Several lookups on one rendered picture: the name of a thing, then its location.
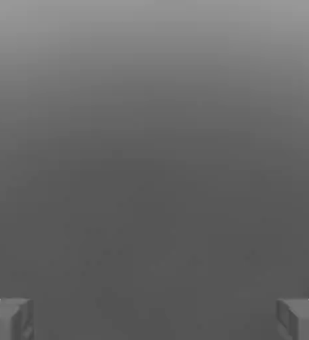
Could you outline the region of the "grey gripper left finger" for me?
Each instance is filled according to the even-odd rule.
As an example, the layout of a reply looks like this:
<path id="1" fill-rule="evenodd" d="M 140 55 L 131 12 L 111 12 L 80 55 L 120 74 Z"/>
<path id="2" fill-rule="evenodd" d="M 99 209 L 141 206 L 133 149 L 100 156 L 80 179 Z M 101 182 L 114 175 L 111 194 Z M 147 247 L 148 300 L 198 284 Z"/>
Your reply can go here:
<path id="1" fill-rule="evenodd" d="M 0 340 L 34 340 L 32 299 L 0 298 Z"/>

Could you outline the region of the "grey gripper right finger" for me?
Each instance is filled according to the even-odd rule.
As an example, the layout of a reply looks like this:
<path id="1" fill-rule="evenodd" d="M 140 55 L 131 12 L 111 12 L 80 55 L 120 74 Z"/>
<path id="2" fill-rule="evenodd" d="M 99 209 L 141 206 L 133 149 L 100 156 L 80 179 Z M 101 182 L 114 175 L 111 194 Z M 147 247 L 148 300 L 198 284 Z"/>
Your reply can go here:
<path id="1" fill-rule="evenodd" d="M 282 340 L 309 340 L 309 298 L 278 299 L 276 319 Z"/>

